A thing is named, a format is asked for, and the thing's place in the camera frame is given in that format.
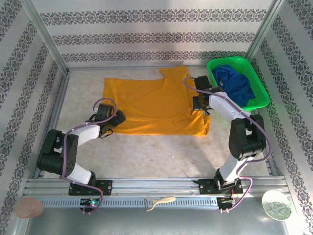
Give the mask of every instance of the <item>concrete floor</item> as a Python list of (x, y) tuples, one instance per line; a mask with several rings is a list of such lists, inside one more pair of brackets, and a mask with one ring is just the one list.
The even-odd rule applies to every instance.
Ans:
[[(208, 75), (206, 69), (190, 69), (189, 73), (193, 77)], [(93, 104), (102, 97), (104, 78), (152, 80), (163, 76), (157, 69), (73, 71), (58, 130), (70, 129), (89, 119)], [(95, 172), (98, 178), (214, 176), (229, 155), (230, 126), (217, 112), (211, 111), (211, 116), (207, 137), (113, 134), (81, 145), (76, 162)], [(261, 162), (246, 167), (242, 175), (268, 176), (268, 170)], [(46, 172), (45, 178), (58, 176)]]

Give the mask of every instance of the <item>floor surface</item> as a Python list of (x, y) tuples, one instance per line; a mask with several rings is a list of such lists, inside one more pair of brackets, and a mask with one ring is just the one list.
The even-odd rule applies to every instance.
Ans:
[[(208, 75), (206, 69), (190, 69), (189, 73), (193, 77)], [(58, 130), (68, 130), (89, 119), (94, 102), (102, 97), (104, 78), (152, 80), (163, 76), (157, 69), (73, 71)], [(211, 111), (211, 116), (207, 137), (113, 134), (81, 145), (76, 162), (95, 172), (97, 178), (214, 176), (229, 155), (230, 126), (216, 111)], [(268, 169), (265, 162), (252, 164), (242, 175), (268, 176)], [(45, 177), (58, 178), (47, 172)]]

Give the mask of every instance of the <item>metal corner post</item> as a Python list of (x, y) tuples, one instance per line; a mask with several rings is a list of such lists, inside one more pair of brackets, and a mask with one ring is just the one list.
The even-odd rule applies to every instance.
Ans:
[(32, 0), (20, 0), (20, 1), (23, 8), (30, 17), (31, 21), (33, 22), (34, 26), (36, 27), (37, 31), (39, 32), (44, 43), (46, 44), (47, 48), (49, 49), (50, 53), (52, 54), (54, 60), (57, 62), (58, 66), (62, 70), (62, 74), (67, 74), (68, 68), (65, 64), (65, 61), (61, 53), (59, 52), (57, 46), (55, 45), (49, 31), (47, 30), (44, 21), (41, 18), (40, 14), (38, 13), (33, 1)]
[(253, 59), (256, 51), (258, 50), (260, 44), (268, 33), (268, 30), (270, 29), (284, 1), (285, 0), (274, 0), (271, 3), (264, 20), (262, 21), (248, 51), (246, 52), (245, 58), (248, 61), (251, 61)]

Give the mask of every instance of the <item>green plastic basket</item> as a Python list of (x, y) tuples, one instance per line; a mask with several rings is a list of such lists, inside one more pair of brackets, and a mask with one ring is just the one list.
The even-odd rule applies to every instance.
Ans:
[(220, 65), (229, 65), (237, 72), (244, 74), (249, 79), (250, 86), (255, 95), (255, 99), (251, 99), (247, 106), (243, 107), (244, 110), (252, 111), (259, 108), (264, 108), (269, 104), (269, 95), (261, 83), (258, 75), (254, 71), (251, 63), (246, 58), (241, 56), (233, 56), (209, 61), (207, 64), (207, 69), (209, 71), (213, 87), (217, 87), (218, 85), (213, 76), (212, 70)]

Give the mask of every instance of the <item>blue cloth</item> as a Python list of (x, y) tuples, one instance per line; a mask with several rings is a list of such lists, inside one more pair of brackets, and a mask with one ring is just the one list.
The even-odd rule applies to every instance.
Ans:
[(217, 66), (212, 72), (217, 85), (222, 87), (229, 98), (240, 107), (245, 107), (250, 99), (255, 98), (248, 78), (231, 66)]

